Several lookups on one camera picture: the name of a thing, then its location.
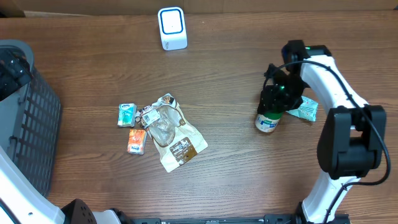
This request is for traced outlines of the green lid jar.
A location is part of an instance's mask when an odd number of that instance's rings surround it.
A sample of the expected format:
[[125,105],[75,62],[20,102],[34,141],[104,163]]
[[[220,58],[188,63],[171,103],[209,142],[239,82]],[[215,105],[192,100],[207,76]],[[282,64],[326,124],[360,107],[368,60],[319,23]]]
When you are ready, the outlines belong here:
[[258,113],[254,122],[256,128],[264,133],[271,133],[275,130],[283,113],[265,112]]

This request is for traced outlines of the teal packet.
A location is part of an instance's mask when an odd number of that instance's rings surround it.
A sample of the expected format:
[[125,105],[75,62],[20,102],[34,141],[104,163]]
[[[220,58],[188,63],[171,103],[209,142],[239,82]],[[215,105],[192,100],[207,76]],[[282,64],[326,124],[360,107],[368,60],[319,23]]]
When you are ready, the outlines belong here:
[[287,113],[298,118],[306,119],[307,121],[315,122],[318,103],[306,96],[302,96],[302,100],[302,104],[297,109],[287,111]]

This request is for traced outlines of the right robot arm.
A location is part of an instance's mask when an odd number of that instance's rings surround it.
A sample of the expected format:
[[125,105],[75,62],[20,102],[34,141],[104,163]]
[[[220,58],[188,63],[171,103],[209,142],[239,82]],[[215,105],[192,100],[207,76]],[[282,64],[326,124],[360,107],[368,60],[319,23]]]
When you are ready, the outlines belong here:
[[282,114],[303,104],[311,88],[326,112],[317,145],[321,171],[310,194],[293,214],[266,215],[264,223],[349,223],[336,209],[355,185],[364,185],[370,170],[389,160],[384,142],[386,112],[360,97],[339,72],[324,45],[290,40],[281,50],[284,64],[265,72],[256,128],[270,133]]

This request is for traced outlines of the orange tissue pack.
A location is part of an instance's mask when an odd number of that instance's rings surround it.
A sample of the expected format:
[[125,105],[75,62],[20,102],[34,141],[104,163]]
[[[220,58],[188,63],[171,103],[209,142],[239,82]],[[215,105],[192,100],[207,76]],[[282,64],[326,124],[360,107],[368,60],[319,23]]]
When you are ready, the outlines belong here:
[[127,152],[130,154],[143,155],[147,133],[143,129],[131,129],[127,144]]

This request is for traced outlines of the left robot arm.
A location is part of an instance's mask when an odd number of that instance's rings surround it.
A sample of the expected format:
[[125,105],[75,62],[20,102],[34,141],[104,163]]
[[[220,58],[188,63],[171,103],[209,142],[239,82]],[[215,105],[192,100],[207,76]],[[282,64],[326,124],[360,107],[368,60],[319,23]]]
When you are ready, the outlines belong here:
[[62,107],[22,42],[1,42],[1,222],[132,223],[122,211],[93,212],[74,199],[59,208],[46,198]]

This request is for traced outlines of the green Kleenex tissue pack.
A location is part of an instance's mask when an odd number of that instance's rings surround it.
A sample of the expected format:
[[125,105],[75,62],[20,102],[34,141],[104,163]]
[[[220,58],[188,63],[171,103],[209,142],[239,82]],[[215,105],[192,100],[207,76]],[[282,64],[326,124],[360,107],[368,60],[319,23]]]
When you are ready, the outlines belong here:
[[119,105],[118,126],[134,127],[137,106],[134,103],[122,103]]

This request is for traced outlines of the brown white snack pouch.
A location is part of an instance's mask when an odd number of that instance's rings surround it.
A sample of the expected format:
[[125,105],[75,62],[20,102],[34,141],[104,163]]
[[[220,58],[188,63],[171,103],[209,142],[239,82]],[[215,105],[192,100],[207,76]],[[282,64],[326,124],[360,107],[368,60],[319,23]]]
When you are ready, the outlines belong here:
[[208,147],[203,135],[183,115],[169,93],[136,112],[136,122],[152,139],[167,172],[184,165]]

